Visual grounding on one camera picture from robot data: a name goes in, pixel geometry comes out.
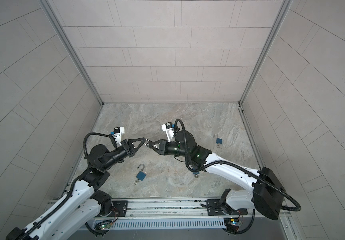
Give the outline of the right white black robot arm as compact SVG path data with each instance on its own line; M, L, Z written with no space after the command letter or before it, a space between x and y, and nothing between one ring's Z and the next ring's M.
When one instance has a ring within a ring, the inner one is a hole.
M243 167L199 146L180 119L164 124L162 130L168 138L146 141L148 148L161 156L184 157L185 166L194 174L203 171L242 187L241 191L227 189L223 192L219 200L223 213L232 215L239 209L251 209L266 218L277 220L282 210L301 211L301 205L286 192L271 169Z

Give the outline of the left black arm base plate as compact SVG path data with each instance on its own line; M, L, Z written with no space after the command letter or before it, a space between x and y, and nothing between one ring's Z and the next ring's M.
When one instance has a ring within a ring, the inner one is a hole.
M128 203L128 201L105 202L101 205L99 217L125 217L128 208Z

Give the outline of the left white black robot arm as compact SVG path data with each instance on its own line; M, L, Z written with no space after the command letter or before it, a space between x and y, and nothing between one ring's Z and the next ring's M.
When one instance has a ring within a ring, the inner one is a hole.
M93 217L110 214L112 198L100 190L110 176L108 169L122 163L125 158L133 157L147 140L123 140L118 146L114 136L108 135L115 147L113 151L105 145L96 145L88 151L87 140L90 136L92 133L88 133L83 142L88 167L72 181L69 191L26 227L11 230L6 239L66 240Z

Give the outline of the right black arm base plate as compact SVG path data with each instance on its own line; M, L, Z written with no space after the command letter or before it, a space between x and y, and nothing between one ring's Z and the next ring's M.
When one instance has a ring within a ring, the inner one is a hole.
M203 208L207 209L209 216L246 216L248 215L247 209L234 210L226 203L221 203L220 200L208 199L205 204L201 204Z

